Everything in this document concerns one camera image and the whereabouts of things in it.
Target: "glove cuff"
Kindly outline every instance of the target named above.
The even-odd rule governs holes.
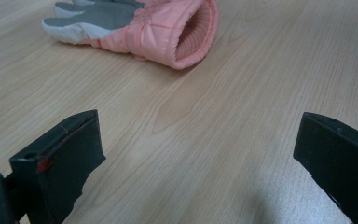
[[[143,0],[130,25],[100,39],[115,52],[131,52],[183,69],[201,61],[216,36],[219,11],[214,0]]]

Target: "glove fingers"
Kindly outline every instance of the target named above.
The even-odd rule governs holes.
[[[98,3],[121,3],[135,7],[143,7],[143,3],[139,3],[136,0],[72,0],[75,5],[78,6],[89,6]]]
[[[69,18],[84,13],[85,7],[77,6],[69,3],[58,2],[54,5],[54,13],[56,17]]]
[[[46,33],[65,43],[81,43],[91,39],[99,39],[112,33],[102,27],[85,23],[74,22],[67,18],[49,18],[42,21]]]

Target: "glove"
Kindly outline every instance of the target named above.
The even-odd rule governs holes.
[[[201,61],[216,35],[214,0],[73,0],[56,3],[45,31],[64,43],[133,53],[183,69]]]

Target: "light wood tabletop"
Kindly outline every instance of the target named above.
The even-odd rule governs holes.
[[[106,161],[66,223],[351,223],[293,149],[306,111],[358,130],[358,1],[217,3],[209,54],[177,71],[59,43],[52,0],[0,0],[0,173],[98,109]]]

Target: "wood grain surface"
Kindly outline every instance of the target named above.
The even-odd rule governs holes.
[[[0,0],[0,172],[98,109],[107,160],[66,223],[350,223],[292,154],[305,111],[358,130],[358,1],[217,2],[211,51],[176,71],[55,41],[54,1]]]

